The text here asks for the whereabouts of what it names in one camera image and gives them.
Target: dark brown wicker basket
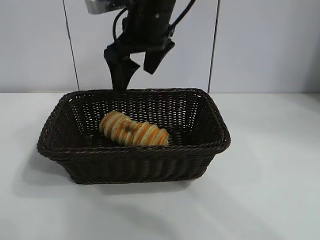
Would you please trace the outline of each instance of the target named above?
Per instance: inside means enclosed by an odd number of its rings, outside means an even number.
[[[157,124],[169,146],[118,146],[98,131],[117,110]],[[211,97],[199,89],[77,91],[63,96],[46,121],[38,152],[78,184],[166,182],[199,178],[230,135]]]

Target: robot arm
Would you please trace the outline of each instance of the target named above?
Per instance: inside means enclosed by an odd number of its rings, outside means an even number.
[[[113,23],[114,43],[104,50],[109,66],[112,87],[121,91],[140,67],[130,54],[145,52],[143,69],[153,74],[166,54],[175,46],[171,40],[176,25],[187,14],[196,0],[191,0],[173,24],[169,24],[176,0],[85,0],[90,14],[101,14],[122,9]],[[120,16],[123,33],[117,38],[116,26]]]

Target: basket rim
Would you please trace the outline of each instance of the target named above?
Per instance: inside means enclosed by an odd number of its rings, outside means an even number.
[[[162,145],[152,145],[152,146],[141,146],[141,145],[134,145],[134,146],[101,146],[101,147],[51,147],[48,144],[46,144],[45,139],[47,138],[46,130],[50,129],[52,126],[54,126],[55,123],[49,123],[50,119],[55,119],[59,117],[59,113],[62,110],[62,108],[69,103],[68,99],[73,95],[82,95],[85,93],[88,94],[105,94],[108,92],[114,92],[112,89],[94,89],[94,90],[80,90],[80,91],[73,91],[70,93],[65,94],[58,102],[58,104],[55,106],[54,110],[48,117],[47,121],[45,122],[38,143],[36,145],[37,150],[40,154],[42,154],[45,157],[53,157],[58,159],[59,155],[65,155],[70,154],[70,159],[78,158],[79,156],[82,156],[83,154],[90,154],[93,155],[103,155],[103,154],[112,154],[112,153],[142,153],[142,152],[148,152],[148,153],[155,153],[155,152],[175,152],[179,153],[182,151],[190,150],[191,152],[194,152],[196,150],[203,151],[205,149],[211,149],[216,154],[219,154],[223,151],[225,151],[230,143],[230,134],[228,131],[228,128],[226,124],[223,121],[222,116],[220,115],[220,112],[214,103],[213,99],[209,96],[208,93],[206,93],[202,89],[198,88],[147,88],[147,89],[128,89],[125,90],[126,93],[132,94],[132,93],[143,93],[143,92],[167,92],[167,93],[173,93],[173,92],[191,92],[191,93],[199,93],[203,97],[206,98],[208,101],[208,104],[215,109],[215,114],[218,120],[218,123],[221,127],[221,138],[217,141],[210,142],[210,143],[203,143],[198,145],[170,145],[170,146],[162,146]]]

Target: bread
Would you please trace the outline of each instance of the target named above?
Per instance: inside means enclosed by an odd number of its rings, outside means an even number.
[[[99,124],[99,132],[121,146],[169,145],[169,134],[164,128],[149,122],[132,121],[121,112],[109,112]]]

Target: baked pastry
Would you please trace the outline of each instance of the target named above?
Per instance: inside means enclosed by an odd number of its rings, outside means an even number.
[[[122,146],[169,145],[169,134],[164,128],[146,122],[132,121],[121,112],[109,112],[99,124],[99,132]]]

